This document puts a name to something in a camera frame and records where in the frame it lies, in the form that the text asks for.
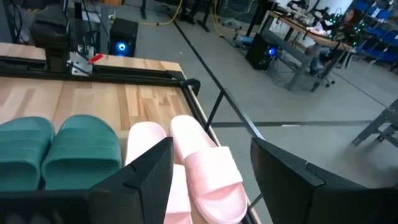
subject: concrete floor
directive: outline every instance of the concrete floor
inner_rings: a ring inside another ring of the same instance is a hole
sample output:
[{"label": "concrete floor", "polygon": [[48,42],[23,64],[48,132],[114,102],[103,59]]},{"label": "concrete floor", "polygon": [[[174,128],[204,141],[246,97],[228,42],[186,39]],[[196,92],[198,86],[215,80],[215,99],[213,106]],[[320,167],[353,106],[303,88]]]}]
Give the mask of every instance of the concrete floor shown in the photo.
[{"label": "concrete floor", "polygon": [[[158,4],[150,4],[149,8],[162,10]],[[142,21],[137,7],[120,7],[116,15]],[[147,10],[145,22],[168,20],[163,13]],[[218,37],[213,24],[208,24],[211,32],[206,33],[198,25],[177,23],[210,70],[252,121],[369,121],[398,98],[398,76],[363,61],[353,62],[346,70],[335,70],[331,76],[336,84],[331,88],[320,87],[315,93],[287,91],[264,72],[253,70],[241,53]],[[158,27],[141,25],[137,57],[178,62],[188,78],[201,81],[199,100],[205,112],[210,113],[219,90],[173,23]],[[282,63],[279,63],[278,70],[289,71]],[[239,118],[223,101],[215,121],[238,122]],[[374,138],[357,149],[347,149],[366,125],[339,124],[258,129],[269,142],[364,186],[396,184],[398,150],[388,142],[374,144]],[[251,169],[249,134],[244,128],[217,128],[215,131],[222,144],[230,147],[242,173],[248,197],[254,200],[259,189]],[[263,223],[272,223],[263,201],[256,206],[256,210]]]}]

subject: black metal frame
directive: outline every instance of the black metal frame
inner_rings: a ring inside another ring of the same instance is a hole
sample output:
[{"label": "black metal frame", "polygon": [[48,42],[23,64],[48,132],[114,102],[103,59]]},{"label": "black metal frame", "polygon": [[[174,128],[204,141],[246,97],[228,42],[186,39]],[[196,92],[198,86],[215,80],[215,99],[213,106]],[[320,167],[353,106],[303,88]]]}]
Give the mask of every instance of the black metal frame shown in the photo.
[{"label": "black metal frame", "polygon": [[[44,69],[44,60],[31,60],[16,57],[0,57],[0,77],[19,77],[19,78],[35,78],[46,80],[65,80],[78,82],[106,82],[106,83],[123,83],[133,85],[154,85],[154,86],[172,86],[180,88],[186,101],[191,109],[192,116],[202,125],[209,137],[215,140],[215,136],[210,131],[210,126],[214,115],[223,98],[226,98],[228,103],[232,106],[235,113],[244,123],[247,131],[251,136],[262,138],[260,132],[257,130],[252,121],[246,114],[237,106],[236,100],[231,96],[228,90],[224,89],[219,82],[216,82],[220,93],[217,97],[216,103],[210,113],[208,119],[201,112],[200,106],[195,101],[195,97],[200,89],[200,82],[196,79],[186,79],[180,71],[158,71],[139,68],[122,68],[122,67],[105,67],[94,65],[93,74],[89,77],[74,76],[65,73],[53,73]],[[75,197],[77,194],[85,194],[85,191],[49,191],[48,197]],[[0,198],[37,198],[46,197],[45,192],[31,191],[31,192],[6,192],[0,193]],[[243,224],[255,224],[256,221],[249,209],[244,219]]]},{"label": "black metal frame", "polygon": [[209,17],[209,13],[211,10],[211,7],[213,5],[213,0],[206,0],[205,1],[206,7],[205,7],[205,15],[203,16],[202,20],[197,19],[197,23],[199,26],[201,26],[206,32],[210,32],[209,28],[206,25],[207,18]]}]

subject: wooden tabletop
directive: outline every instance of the wooden tabletop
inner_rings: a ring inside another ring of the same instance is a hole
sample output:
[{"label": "wooden tabletop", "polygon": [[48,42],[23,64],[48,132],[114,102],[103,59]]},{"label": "wooden tabletop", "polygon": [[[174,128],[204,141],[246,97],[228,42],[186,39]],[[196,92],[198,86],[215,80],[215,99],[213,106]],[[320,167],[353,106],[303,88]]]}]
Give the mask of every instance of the wooden tabletop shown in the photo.
[{"label": "wooden tabletop", "polygon": [[[325,46],[325,47],[330,47],[330,48],[335,48],[338,45],[337,41],[332,41],[329,40],[325,37],[320,37],[318,35],[315,35],[311,32],[307,32],[307,30],[305,28],[302,27],[302,25],[297,22],[297,21],[293,21],[290,19],[285,19],[283,17],[280,16],[280,14],[277,14],[275,12],[269,12],[269,15],[272,16],[273,18],[279,19],[280,21],[282,21],[284,24],[288,25],[289,27],[299,31],[302,34],[307,34],[307,37],[313,39],[316,43]],[[340,44],[338,46],[339,50],[344,50],[344,51],[351,51],[353,48],[352,46],[348,45],[348,44]]]},{"label": "wooden tabletop", "polygon": [[122,5],[122,0],[99,0],[98,2],[101,4],[107,4],[110,6],[121,6]]},{"label": "wooden tabletop", "polygon": [[[0,43],[0,56],[27,58],[32,60],[45,60],[44,49],[21,44]],[[105,55],[103,58],[95,62],[95,65],[124,68],[141,68],[159,71],[182,71],[180,65],[175,62],[166,62],[143,58],[118,57],[113,55]]]}]

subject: chair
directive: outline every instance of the chair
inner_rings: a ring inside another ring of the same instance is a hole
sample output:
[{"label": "chair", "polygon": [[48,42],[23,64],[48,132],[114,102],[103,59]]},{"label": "chair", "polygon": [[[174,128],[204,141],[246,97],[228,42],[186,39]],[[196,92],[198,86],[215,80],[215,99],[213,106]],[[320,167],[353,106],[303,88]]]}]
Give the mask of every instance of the chair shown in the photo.
[{"label": "chair", "polygon": [[227,0],[223,10],[230,9],[230,18],[221,23],[222,26],[228,25],[232,27],[235,26],[235,29],[242,29],[242,23],[240,23],[235,17],[238,17],[243,14],[247,14],[250,11],[252,0]]}]

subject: desk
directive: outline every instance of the desk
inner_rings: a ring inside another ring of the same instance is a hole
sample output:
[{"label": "desk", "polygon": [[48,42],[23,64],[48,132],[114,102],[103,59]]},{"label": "desk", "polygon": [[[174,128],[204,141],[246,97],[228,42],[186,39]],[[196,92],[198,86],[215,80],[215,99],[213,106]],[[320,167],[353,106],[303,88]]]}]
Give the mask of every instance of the desk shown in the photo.
[{"label": "desk", "polygon": [[[310,32],[307,32],[305,27],[303,25],[299,24],[297,21],[293,21],[290,19],[285,19],[283,17],[280,17],[280,14],[274,13],[274,12],[269,12],[269,16],[265,21],[264,27],[270,27],[273,19],[278,19],[280,22],[283,22],[284,24],[288,25],[290,27],[288,33],[286,34],[285,38],[282,40],[280,37],[269,31],[268,29],[262,30],[261,34],[264,36],[267,36],[271,40],[273,40],[275,43],[279,44],[279,47],[284,49],[286,52],[291,54],[294,58],[299,60],[302,64],[299,68],[294,68],[291,65],[288,65],[286,61],[281,60],[284,62],[288,67],[290,67],[292,70],[295,71],[295,75],[291,79],[291,81],[286,84],[286,89],[291,90],[293,86],[297,83],[299,77],[303,75],[305,69],[309,66],[310,62],[312,59],[316,56],[315,53],[318,51],[318,49],[321,46],[329,47],[331,49],[334,49],[335,47],[338,47],[338,50],[335,53],[335,56],[333,59],[328,63],[328,65],[325,67],[325,69],[321,72],[319,75],[319,78],[316,78],[316,81],[313,85],[313,88],[311,91],[315,91],[318,86],[321,84],[321,82],[329,75],[330,71],[333,69],[335,66],[336,62],[339,61],[341,56],[343,55],[344,52],[350,52],[353,51],[353,48],[347,44],[339,44],[336,41],[329,40],[324,37],[320,37],[318,35],[312,34]],[[310,55],[305,55],[301,51],[297,50],[295,47],[289,45],[287,42],[290,39],[290,36],[292,35],[293,30],[297,30],[298,32],[302,34],[306,34],[307,37],[313,39],[316,44],[314,46],[314,50]]]},{"label": "desk", "polygon": [[[0,43],[0,57],[44,62],[45,53],[43,49],[33,46]],[[142,58],[105,55],[95,65],[160,72],[175,71],[183,74],[178,63]],[[91,114],[101,118],[115,130],[121,141],[124,161],[130,127],[138,122],[153,121],[168,131],[171,119],[177,115],[187,114],[207,121],[197,97],[190,88],[187,91],[191,93],[191,97],[187,98],[183,89],[178,87],[125,83],[16,78],[1,74],[0,123],[22,116],[41,116],[53,121],[55,129],[58,130],[62,123],[74,114]],[[208,133],[220,146],[211,127]],[[193,223],[206,223],[193,202],[191,206]],[[250,209],[246,216],[256,223],[261,223],[254,209]]]},{"label": "desk", "polygon": [[124,0],[99,0],[98,2],[110,6],[122,6],[124,4]]}]

